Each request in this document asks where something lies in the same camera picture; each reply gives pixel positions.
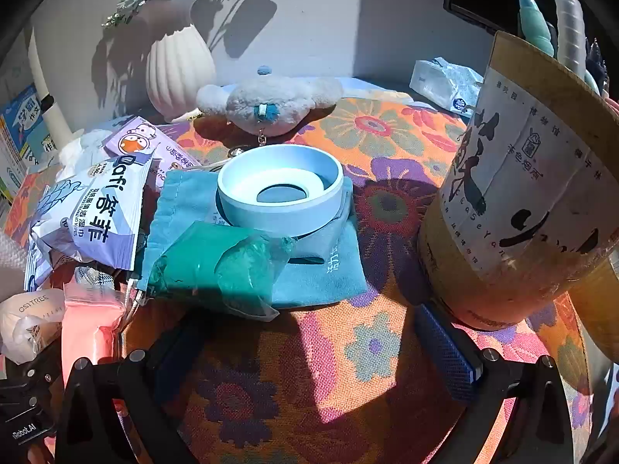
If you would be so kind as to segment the books stack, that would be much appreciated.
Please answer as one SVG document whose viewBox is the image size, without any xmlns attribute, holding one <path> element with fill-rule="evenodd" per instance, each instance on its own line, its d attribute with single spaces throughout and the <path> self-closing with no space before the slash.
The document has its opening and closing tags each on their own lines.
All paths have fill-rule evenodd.
<svg viewBox="0 0 619 464">
<path fill-rule="evenodd" d="M 34 84 L 1 108 L 1 194 L 12 203 L 28 169 L 56 151 Z"/>
</svg>

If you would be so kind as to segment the purple fox tissue pack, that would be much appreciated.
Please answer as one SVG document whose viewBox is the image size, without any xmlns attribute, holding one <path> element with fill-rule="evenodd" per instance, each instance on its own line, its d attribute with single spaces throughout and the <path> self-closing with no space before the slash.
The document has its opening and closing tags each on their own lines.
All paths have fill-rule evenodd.
<svg viewBox="0 0 619 464">
<path fill-rule="evenodd" d="M 104 140 L 103 148 L 110 156 L 133 153 L 151 155 L 154 164 L 149 173 L 148 184 L 158 192 L 164 185 L 168 171 L 199 165 L 199 161 L 178 143 L 139 116 L 127 121 L 115 134 L 108 136 Z"/>
</svg>

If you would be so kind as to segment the pink packet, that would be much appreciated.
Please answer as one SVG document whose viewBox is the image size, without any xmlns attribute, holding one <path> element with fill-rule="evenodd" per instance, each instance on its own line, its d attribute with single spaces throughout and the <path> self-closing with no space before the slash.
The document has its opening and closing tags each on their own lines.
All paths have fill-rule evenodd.
<svg viewBox="0 0 619 464">
<path fill-rule="evenodd" d="M 76 282 L 63 287 L 61 359 L 64 384 L 74 363 L 85 357 L 93 365 L 115 356 L 115 335 L 125 314 L 124 296 L 109 287 Z"/>
</svg>

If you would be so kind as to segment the white Ostree packet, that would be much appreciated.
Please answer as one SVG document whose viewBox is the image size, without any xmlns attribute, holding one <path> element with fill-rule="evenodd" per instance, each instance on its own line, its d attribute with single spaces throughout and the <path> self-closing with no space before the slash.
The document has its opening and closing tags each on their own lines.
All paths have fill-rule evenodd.
<svg viewBox="0 0 619 464">
<path fill-rule="evenodd" d="M 24 292 L 1 303 L 1 352 L 17 365 L 32 362 L 61 333 L 64 292 Z"/>
</svg>

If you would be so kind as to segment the brown cardboard pen cup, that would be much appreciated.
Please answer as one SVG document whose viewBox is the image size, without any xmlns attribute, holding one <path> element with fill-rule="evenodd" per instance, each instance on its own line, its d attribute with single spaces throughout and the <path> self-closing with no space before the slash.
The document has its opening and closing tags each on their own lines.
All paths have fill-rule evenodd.
<svg viewBox="0 0 619 464">
<path fill-rule="evenodd" d="M 508 328 L 617 242 L 617 113 L 555 59 L 498 32 L 417 241 L 433 297 L 470 328 Z"/>
</svg>

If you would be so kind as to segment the light blue tissue pack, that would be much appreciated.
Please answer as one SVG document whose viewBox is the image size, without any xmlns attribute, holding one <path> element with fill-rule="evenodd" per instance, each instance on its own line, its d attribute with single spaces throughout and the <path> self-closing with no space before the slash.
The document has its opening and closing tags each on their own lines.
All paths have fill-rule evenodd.
<svg viewBox="0 0 619 464">
<path fill-rule="evenodd" d="M 409 87 L 436 106 L 471 118 L 484 78 L 472 68 L 446 61 L 441 56 L 417 60 Z"/>
</svg>

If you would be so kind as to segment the white blue plush toy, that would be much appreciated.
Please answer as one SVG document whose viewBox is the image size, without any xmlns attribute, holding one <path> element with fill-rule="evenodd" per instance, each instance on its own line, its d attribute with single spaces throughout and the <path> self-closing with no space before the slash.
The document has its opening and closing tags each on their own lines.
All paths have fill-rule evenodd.
<svg viewBox="0 0 619 464">
<path fill-rule="evenodd" d="M 336 78 L 292 78 L 272 73 L 240 82 L 232 90 L 206 85 L 196 93 L 205 118 L 223 118 L 261 139 L 282 136 L 315 111 L 333 108 L 343 96 Z"/>
</svg>

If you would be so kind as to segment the floral orange table mat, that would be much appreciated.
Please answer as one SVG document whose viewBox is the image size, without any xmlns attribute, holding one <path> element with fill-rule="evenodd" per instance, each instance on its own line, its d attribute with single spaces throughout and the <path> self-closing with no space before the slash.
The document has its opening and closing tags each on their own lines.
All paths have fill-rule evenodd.
<svg viewBox="0 0 619 464">
<path fill-rule="evenodd" d="M 202 463 L 423 463 L 461 414 L 419 347 L 412 234 L 464 124 L 398 101 L 342 99 L 291 142 L 354 182 L 367 289 L 206 347 L 180 432 Z"/>
</svg>

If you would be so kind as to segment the green item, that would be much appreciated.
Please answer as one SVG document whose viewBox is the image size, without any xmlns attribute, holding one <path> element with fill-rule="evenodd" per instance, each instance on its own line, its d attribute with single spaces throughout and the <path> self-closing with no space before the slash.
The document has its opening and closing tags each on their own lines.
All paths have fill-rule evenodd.
<svg viewBox="0 0 619 464">
<path fill-rule="evenodd" d="M 152 265 L 147 291 L 271 322 L 279 315 L 272 297 L 296 241 L 243 227 L 195 221 Z"/>
</svg>

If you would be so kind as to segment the white desk lamp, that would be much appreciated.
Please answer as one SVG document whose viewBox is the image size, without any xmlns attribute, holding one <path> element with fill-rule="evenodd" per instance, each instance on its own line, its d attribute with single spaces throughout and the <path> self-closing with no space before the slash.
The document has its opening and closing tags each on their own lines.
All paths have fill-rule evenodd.
<svg viewBox="0 0 619 464">
<path fill-rule="evenodd" d="M 28 63 L 40 101 L 43 119 L 53 144 L 58 150 L 62 150 L 74 139 L 74 134 L 69 128 L 55 97 L 47 87 L 38 53 L 36 33 L 32 26 L 25 31 L 25 40 Z"/>
</svg>

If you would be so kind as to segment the blue white Dafi packet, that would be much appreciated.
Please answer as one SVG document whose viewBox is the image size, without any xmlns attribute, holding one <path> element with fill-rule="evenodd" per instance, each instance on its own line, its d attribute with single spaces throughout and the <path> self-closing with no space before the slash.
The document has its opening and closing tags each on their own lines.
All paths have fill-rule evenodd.
<svg viewBox="0 0 619 464">
<path fill-rule="evenodd" d="M 24 289 L 42 287 L 60 254 L 133 269 L 151 166 L 150 154 L 120 155 L 49 186 L 31 218 Z"/>
</svg>

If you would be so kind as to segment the white ribbed vase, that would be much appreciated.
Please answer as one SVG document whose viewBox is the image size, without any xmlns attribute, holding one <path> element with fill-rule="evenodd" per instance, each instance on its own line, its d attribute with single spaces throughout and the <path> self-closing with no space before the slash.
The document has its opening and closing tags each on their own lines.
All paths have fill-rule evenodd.
<svg viewBox="0 0 619 464">
<path fill-rule="evenodd" d="M 146 88 L 153 107 L 166 121 L 193 111 L 199 89 L 215 81 L 213 56 L 194 24 L 153 41 Z"/>
</svg>

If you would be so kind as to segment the teal cloth pouch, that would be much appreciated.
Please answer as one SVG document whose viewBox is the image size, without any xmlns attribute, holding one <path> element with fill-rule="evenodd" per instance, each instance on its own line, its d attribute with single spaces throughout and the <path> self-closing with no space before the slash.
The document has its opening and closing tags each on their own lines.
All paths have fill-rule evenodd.
<svg viewBox="0 0 619 464">
<path fill-rule="evenodd" d="M 225 225 L 217 197 L 217 177 L 205 170 L 167 173 L 150 223 L 137 289 L 147 289 L 154 262 L 193 222 Z M 277 309 L 328 305 L 367 290 L 357 237 L 354 185 L 343 180 L 343 199 L 336 218 L 322 229 L 296 240 L 292 260 L 274 284 Z"/>
</svg>

